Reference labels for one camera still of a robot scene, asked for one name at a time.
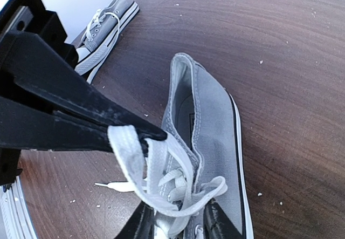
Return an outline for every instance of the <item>dark brown wooden surface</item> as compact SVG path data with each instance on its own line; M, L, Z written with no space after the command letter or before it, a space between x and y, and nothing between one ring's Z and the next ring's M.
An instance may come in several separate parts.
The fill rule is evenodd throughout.
M345 0L136 1L95 87L159 125L170 60L189 53L239 107L256 238L344 239ZM139 203L93 186L123 180L111 154L25 152L21 166L40 238L113 238Z

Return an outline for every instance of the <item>shoe insole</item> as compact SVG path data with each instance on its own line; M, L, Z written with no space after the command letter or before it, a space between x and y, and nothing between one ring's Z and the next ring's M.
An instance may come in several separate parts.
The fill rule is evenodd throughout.
M194 102L192 94L182 100L177 110L176 129L183 141L191 148L191 137L194 127Z

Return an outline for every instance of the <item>wood grain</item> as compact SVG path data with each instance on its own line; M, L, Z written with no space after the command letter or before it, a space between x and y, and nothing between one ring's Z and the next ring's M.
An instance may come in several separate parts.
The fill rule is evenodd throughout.
M159 125L170 60L190 54L239 107L256 238L345 238L345 0L136 1L95 87ZM113 155L24 152L21 165L40 238L113 238L139 202L93 186L123 179Z

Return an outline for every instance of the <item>white shoelace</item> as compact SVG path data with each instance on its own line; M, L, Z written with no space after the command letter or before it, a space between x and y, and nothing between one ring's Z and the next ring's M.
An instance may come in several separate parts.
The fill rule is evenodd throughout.
M88 41L92 41L93 38L92 38L91 30L95 27L97 27L97 28L101 27L101 23L104 21L104 18L107 15L111 15L113 19L116 19L118 21L118 24L117 24L118 25L118 32L117 32L116 38L115 38L115 42L116 42L116 40L118 39L119 34L120 34L120 19L119 19L119 17L113 12L105 12L100 17L101 13L102 13L102 10L98 9L97 12L95 13L95 15L92 17L91 21L89 22L89 24L86 27L86 31L82 37L82 40L84 40L84 38L86 37Z
M175 221L181 218L183 221L174 222L168 231L164 231L167 236L172 237L179 234L192 215L198 213L213 197L227 191L225 178L218 176L210 182L202 184L200 193L193 194L192 163L187 152L169 133L165 141L146 139L149 145L146 182L142 179L145 159L135 128L133 126L110 126L108 138L128 183L113 182L107 187L121 192L134 191L143 202L157 212L168 217L176 217ZM169 155L178 162L179 168L163 175ZM160 190L172 180L175 181L175 188L170 191L168 199L166 199L160 195ZM174 201L182 201L182 207L179 209Z

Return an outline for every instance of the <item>white shoe sole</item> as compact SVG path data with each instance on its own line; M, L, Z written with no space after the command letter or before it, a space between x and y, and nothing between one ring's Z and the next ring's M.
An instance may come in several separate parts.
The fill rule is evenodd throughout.
M242 196L243 196L243 205L244 205L244 220L245 220L245 226L246 226L246 239L254 239L254 231L253 231L253 224L252 224L252 218L250 215L249 210L249 203L247 198L247 192L246 192L246 184L244 180L244 170L243 170L243 155L242 155L242 135L241 135L241 119L239 116L239 111L237 108L237 105L231 96L229 94L231 103L233 104L235 115L236 115L236 132L237 132L237 152L238 152L238 162L239 162L239 173L240 173L240 179L241 179L241 188L242 188Z
M128 23L134 18L134 16L139 12L139 6L136 2L126 11L126 13L120 19L120 33L124 30L124 28L128 25ZM83 59L77 66L75 67L75 71L83 75L90 71L93 68L97 68L97 70L93 73L93 77L96 75L98 69L101 67L111 50L116 44L116 36L118 32L118 25L112 29L106 39L100 44L100 46L88 55L85 59Z
M19 177L9 190L0 192L0 210L0 222L3 222L5 230L0 229L0 239L37 239Z

